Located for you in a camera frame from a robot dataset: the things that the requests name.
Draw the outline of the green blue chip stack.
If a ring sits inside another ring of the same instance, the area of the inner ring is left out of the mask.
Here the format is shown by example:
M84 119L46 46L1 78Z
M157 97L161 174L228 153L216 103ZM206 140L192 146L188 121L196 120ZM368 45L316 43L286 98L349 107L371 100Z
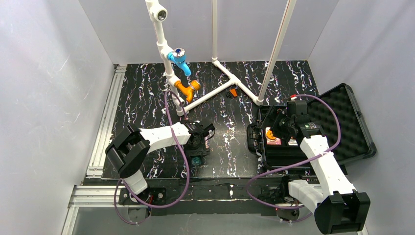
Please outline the green blue chip stack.
M201 165L202 165L202 159L200 156L191 158L191 166L201 166Z

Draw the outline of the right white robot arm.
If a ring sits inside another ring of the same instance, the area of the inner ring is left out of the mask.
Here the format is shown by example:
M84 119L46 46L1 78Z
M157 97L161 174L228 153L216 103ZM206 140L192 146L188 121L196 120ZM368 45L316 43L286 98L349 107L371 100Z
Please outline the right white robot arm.
M285 108L272 106L259 123L281 140L295 139L306 155L320 186L306 180L289 180L288 193L312 212L316 225L324 235L360 232L370 207L367 193L358 192L338 165L332 146L319 121L308 113L306 101L288 101Z

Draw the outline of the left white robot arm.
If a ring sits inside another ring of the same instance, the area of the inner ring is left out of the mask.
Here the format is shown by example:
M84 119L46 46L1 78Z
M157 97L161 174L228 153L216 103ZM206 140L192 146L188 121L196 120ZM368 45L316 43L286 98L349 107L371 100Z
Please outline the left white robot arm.
M193 160L209 154L206 141L214 136L215 127L206 119L181 120L172 126L153 129L138 128L131 124L105 149L106 158L133 193L140 194L148 187L140 170L146 156L158 149L174 146L173 134L182 146L188 164L192 165Z

